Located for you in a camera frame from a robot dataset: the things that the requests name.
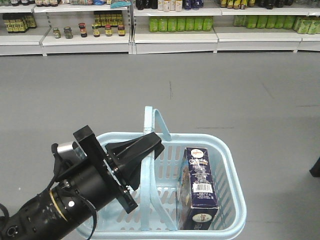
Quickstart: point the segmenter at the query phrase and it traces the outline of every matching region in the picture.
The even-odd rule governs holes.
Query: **green bottle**
[[[186,30],[186,18],[184,16],[178,17],[176,30],[178,32],[183,32]]]
[[[285,20],[286,20],[286,16],[284,16],[284,15],[276,16],[276,22],[275,22],[274,28],[275,29],[282,29],[284,27]]]
[[[192,16],[188,16],[185,20],[185,30],[193,31],[195,27],[195,19]]]
[[[163,33],[168,31],[168,19],[166,17],[158,19],[158,31]]]
[[[256,23],[257,29],[265,29],[268,21],[268,15],[259,15]]]
[[[204,18],[202,16],[196,16],[194,18],[194,31],[202,31],[204,25]]]
[[[203,19],[203,31],[211,31],[213,27],[213,17],[212,16],[205,16]]]
[[[150,33],[158,32],[158,19],[156,17],[149,18],[149,31]]]
[[[168,32],[176,32],[177,31],[178,20],[176,17],[169,17],[168,19]]]
[[[276,26],[277,15],[269,15],[268,21],[266,22],[265,28],[266,29],[274,29]]]
[[[246,16],[246,28],[255,29],[257,26],[258,16],[257,15],[248,15]]]
[[[285,17],[283,28],[292,29],[296,20],[296,16],[288,15]]]

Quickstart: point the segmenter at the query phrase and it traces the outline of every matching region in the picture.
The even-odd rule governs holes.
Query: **dark bottle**
[[[271,10],[274,8],[275,0],[265,0],[264,1],[264,7],[268,10]]]
[[[144,0],[136,0],[135,6],[138,10],[143,10],[144,9]]]
[[[152,1],[152,0],[143,0],[143,7],[144,7],[145,9],[151,8],[151,1]]]
[[[262,7],[262,8],[265,7],[265,0],[260,0],[259,1],[259,7]]]
[[[285,5],[285,0],[275,0],[274,5],[275,5],[277,8],[283,8],[284,5]]]
[[[294,3],[294,0],[285,0],[284,5],[291,6]]]
[[[22,5],[27,6],[29,5],[29,0],[21,0]]]
[[[10,0],[12,6],[16,7],[19,6],[19,1],[18,0]]]
[[[151,8],[158,9],[158,0],[151,0]]]

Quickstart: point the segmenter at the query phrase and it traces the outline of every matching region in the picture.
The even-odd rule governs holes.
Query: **product label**
[[[9,22],[9,20],[4,20],[4,24],[5,24],[5,28],[8,32],[13,32],[14,29],[11,25],[11,23]]]
[[[112,30],[111,29],[106,29],[105,30],[105,35],[112,35]]]
[[[125,34],[126,34],[126,31],[125,31],[125,30],[118,30],[118,34],[119,34],[119,35],[125,35]]]
[[[175,11],[176,10],[176,0],[171,0],[170,1],[170,11]]]
[[[182,11],[182,1],[181,0],[176,0],[175,1],[175,11],[176,12],[181,12]]]
[[[164,10],[164,0],[158,0],[158,10]]]

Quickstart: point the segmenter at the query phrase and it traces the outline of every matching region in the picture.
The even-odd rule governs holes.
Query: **white shelf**
[[[73,38],[66,39],[63,33],[63,28],[60,28],[61,38],[55,38],[53,36],[52,30],[42,41],[43,46],[70,46],[70,45],[94,45],[94,44],[129,44],[129,33],[127,32],[125,36],[118,36],[117,28],[112,28],[112,36],[105,35],[105,29],[100,28],[100,36],[94,37],[91,29],[87,29],[87,37],[81,37],[80,33],[73,32]]]
[[[91,11],[114,11],[114,10],[127,10],[127,7],[111,8],[110,5],[72,5],[72,4],[59,4],[58,6],[42,6],[35,7],[35,13],[65,13],[65,12],[91,12]]]
[[[310,12],[317,10],[317,8],[301,7],[301,5],[293,4],[291,6],[274,7],[273,9],[266,9],[265,7],[248,7],[247,9],[228,9],[221,8],[222,15],[302,15],[307,16]]]
[[[218,38],[211,31],[149,32],[147,26],[137,27],[134,42],[138,43],[217,43]]]
[[[33,13],[35,4],[30,4],[28,6],[18,5],[18,6],[0,6],[0,13]]]
[[[219,42],[300,42],[301,35],[289,29],[248,29],[244,26],[215,26]]]
[[[147,16],[221,16],[222,12],[213,1],[205,1],[204,7],[198,10],[185,10],[182,11],[159,11],[157,9],[145,8],[138,10],[134,7],[133,13],[136,17],[147,17]]]
[[[0,28],[0,46],[40,45],[48,29],[37,27],[25,33],[8,33],[5,28]]]

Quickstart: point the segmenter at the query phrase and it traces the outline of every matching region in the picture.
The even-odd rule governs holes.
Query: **black cable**
[[[0,210],[3,212],[3,216],[0,216],[0,232],[1,232],[7,225],[7,222],[9,220],[9,212],[8,212],[8,209],[1,203],[0,203]]]

